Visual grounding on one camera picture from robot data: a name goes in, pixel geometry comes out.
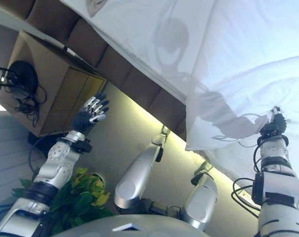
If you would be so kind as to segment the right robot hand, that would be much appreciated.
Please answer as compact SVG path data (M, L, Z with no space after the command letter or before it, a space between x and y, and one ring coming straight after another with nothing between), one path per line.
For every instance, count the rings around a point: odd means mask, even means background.
M275 136L282 135L287 127L286 120L282 114L280 107L274 107L272 109L272 119L267 123L260 131L260 137L257 140L259 145L262 141L273 138Z

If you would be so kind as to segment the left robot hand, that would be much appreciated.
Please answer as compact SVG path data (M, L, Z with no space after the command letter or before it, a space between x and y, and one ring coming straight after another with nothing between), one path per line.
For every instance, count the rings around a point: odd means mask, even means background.
M106 118L109 102L103 93L91 96L73 117L72 130L87 134L96 123Z

